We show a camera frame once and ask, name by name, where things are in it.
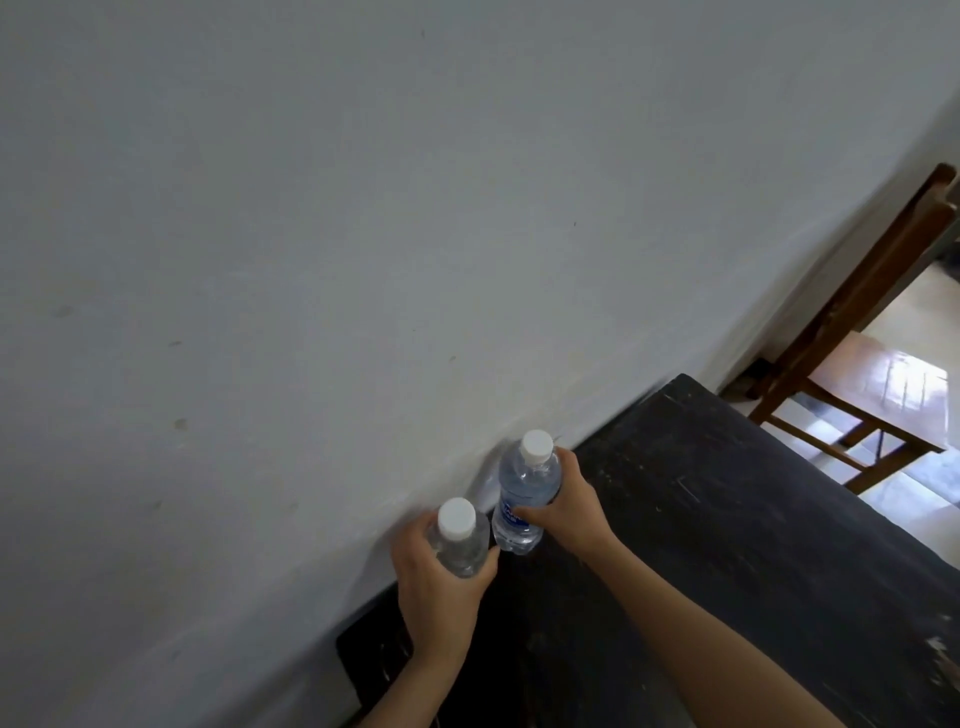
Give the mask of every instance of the blue bottle label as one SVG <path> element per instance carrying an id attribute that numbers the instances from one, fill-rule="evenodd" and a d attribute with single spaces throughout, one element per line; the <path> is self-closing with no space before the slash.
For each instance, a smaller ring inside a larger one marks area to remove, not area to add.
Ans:
<path id="1" fill-rule="evenodd" d="M 500 500 L 500 515 L 503 517 L 503 520 L 511 526 L 515 526 L 516 528 L 530 527 L 530 523 L 514 515 L 514 512 L 510 510 L 510 505 L 503 498 Z"/>

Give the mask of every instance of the chair seat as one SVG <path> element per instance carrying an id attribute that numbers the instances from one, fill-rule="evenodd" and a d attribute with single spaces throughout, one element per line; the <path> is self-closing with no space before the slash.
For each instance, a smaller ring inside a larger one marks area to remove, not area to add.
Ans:
<path id="1" fill-rule="evenodd" d="M 947 447 L 947 373 L 852 331 L 810 381 L 933 449 Z"/>

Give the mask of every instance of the forearm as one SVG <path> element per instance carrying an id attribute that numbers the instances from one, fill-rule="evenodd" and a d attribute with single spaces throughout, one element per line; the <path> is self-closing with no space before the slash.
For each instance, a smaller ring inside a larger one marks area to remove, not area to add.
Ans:
<path id="1" fill-rule="evenodd" d="M 460 663 L 418 660 L 415 654 L 360 728 L 427 728 L 460 667 Z"/>
<path id="2" fill-rule="evenodd" d="M 842 726 L 770 658 L 616 539 L 587 562 L 636 624 L 701 728 Z"/>

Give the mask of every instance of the chair backrest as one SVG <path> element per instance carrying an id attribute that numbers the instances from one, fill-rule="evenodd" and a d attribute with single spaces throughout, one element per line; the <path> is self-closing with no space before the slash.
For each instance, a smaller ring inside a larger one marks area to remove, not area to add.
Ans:
<path id="1" fill-rule="evenodd" d="M 777 358 L 770 384 L 787 374 L 812 374 L 943 234 L 956 215 L 956 206 L 947 200 L 956 177 L 950 165 L 937 165 L 860 264 Z"/>

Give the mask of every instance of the plastic water bottle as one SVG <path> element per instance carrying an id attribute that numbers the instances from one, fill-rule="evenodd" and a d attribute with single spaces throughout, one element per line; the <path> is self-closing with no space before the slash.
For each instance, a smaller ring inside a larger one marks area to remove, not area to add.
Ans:
<path id="1" fill-rule="evenodd" d="M 543 538 L 543 529 L 516 516 L 518 505 L 538 508 L 560 490 L 563 472 L 553 438 L 532 429 L 500 459 L 500 501 L 493 510 L 493 537 L 505 551 L 530 553 Z"/>
<path id="2" fill-rule="evenodd" d="M 466 498 L 452 497 L 440 507 L 437 522 L 430 526 L 426 540 L 447 571 L 466 579 L 487 561 L 490 522 Z"/>

